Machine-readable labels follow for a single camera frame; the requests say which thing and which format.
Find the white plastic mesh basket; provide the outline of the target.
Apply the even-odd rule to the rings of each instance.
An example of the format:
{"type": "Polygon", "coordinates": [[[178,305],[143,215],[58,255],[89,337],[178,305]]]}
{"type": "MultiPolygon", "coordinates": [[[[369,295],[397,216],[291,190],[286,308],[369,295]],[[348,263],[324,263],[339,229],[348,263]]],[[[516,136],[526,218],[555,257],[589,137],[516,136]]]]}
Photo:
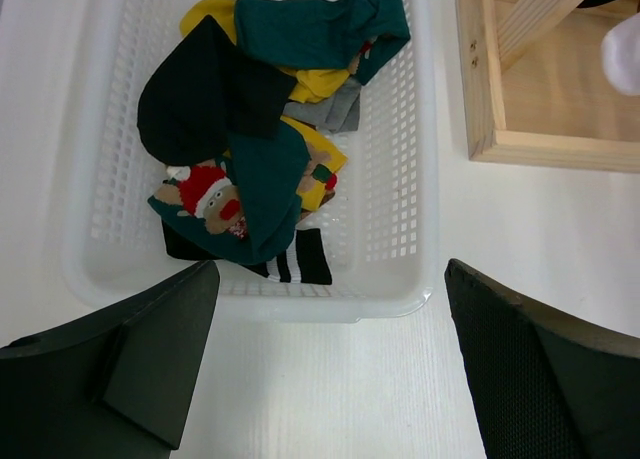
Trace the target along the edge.
{"type": "MultiPolygon", "coordinates": [[[[147,204],[161,165],[135,127],[146,80],[179,40],[197,0],[88,0],[83,79],[70,114],[73,162],[62,268],[83,303],[102,308],[183,268],[165,252],[147,204]]],[[[347,155],[336,196],[311,215],[329,286],[284,284],[224,262],[219,302],[230,315],[353,323],[410,314],[437,271],[437,127],[428,0],[403,0],[410,42],[364,88],[360,125],[334,143],[347,155]]]]}

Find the plain white sock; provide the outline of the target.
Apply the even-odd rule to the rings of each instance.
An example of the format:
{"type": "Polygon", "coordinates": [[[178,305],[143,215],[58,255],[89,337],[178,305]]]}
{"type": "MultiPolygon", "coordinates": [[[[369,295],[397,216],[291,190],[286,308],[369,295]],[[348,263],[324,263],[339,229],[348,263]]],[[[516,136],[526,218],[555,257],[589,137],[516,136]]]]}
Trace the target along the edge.
{"type": "Polygon", "coordinates": [[[639,14],[612,28],[601,44],[606,79],[619,93],[639,95],[639,14]]]}

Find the dark green sock upper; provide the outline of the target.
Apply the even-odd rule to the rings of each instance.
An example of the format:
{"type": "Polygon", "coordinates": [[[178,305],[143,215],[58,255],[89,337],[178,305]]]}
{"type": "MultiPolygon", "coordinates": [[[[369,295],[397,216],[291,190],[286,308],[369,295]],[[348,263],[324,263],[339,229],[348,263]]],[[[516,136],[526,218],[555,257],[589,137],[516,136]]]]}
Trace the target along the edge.
{"type": "Polygon", "coordinates": [[[410,41],[403,0],[237,0],[237,45],[296,70],[345,70],[361,85],[410,41]]]}

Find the yellow sock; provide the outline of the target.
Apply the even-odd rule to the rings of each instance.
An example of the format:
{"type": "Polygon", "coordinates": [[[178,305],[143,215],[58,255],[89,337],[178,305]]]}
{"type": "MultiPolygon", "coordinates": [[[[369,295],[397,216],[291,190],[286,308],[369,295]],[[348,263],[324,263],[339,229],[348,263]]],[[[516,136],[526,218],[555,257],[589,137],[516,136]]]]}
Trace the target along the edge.
{"type": "MultiPolygon", "coordinates": [[[[236,2],[237,0],[200,0],[181,19],[181,35],[186,37],[205,17],[211,16],[236,46],[236,2]]],[[[289,100],[300,104],[319,104],[336,93],[350,77],[350,72],[346,69],[300,70],[282,66],[276,66],[276,69],[296,79],[289,100]]]]}

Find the grey sock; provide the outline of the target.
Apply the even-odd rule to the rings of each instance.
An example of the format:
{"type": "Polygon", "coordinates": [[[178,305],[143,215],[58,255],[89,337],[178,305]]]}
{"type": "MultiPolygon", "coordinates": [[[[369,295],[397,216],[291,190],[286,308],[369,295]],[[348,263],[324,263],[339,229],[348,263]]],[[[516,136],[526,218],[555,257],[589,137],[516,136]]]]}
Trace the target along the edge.
{"type": "Polygon", "coordinates": [[[349,78],[332,96],[318,103],[290,101],[283,115],[331,133],[355,132],[360,124],[361,84],[349,78]]]}

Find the wooden clothes rack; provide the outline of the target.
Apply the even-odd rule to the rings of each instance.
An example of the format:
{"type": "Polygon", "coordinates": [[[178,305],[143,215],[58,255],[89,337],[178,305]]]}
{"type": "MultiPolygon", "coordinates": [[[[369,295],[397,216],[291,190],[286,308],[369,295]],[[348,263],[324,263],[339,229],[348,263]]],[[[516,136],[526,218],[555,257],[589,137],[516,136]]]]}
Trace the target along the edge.
{"type": "Polygon", "coordinates": [[[468,155],[483,162],[636,173],[639,100],[601,65],[639,0],[456,0],[468,155]]]}

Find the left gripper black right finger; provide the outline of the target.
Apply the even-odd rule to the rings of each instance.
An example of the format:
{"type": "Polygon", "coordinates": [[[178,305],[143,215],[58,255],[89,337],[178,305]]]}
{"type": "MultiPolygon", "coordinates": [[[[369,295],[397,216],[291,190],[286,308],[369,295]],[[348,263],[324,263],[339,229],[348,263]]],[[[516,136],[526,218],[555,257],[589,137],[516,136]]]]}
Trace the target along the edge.
{"type": "Polygon", "coordinates": [[[638,457],[638,338],[458,259],[444,279],[487,457],[638,457]]]}

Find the green reindeer Christmas sock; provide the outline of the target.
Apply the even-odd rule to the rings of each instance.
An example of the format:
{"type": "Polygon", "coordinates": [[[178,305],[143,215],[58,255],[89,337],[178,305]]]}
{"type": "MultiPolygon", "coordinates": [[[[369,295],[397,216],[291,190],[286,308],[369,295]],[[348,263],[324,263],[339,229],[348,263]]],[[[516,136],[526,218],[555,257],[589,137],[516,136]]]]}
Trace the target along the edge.
{"type": "Polygon", "coordinates": [[[166,180],[148,203],[173,232],[209,255],[255,265],[293,240],[301,212],[297,189],[310,153],[284,121],[271,138],[233,133],[229,145],[166,180]]]}

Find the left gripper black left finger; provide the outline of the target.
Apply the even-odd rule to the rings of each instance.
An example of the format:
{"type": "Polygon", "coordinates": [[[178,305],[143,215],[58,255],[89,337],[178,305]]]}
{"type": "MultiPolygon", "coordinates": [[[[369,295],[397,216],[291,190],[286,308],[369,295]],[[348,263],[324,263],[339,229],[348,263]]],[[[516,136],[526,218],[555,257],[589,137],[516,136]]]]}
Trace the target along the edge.
{"type": "Polygon", "coordinates": [[[1,350],[4,458],[167,458],[216,307],[213,261],[1,350]]]}

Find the black sock with white stripes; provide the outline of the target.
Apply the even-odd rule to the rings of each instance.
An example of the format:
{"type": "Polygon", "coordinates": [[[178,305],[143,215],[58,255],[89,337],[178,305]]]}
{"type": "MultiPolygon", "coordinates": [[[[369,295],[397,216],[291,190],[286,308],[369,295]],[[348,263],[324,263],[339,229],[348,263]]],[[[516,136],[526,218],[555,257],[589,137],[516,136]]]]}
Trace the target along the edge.
{"type": "MultiPolygon", "coordinates": [[[[188,241],[162,223],[167,254],[186,261],[217,260],[219,258],[188,241]]],[[[327,262],[321,230],[296,230],[287,249],[275,258],[243,268],[272,282],[291,284],[331,285],[333,277],[327,262]]]]}

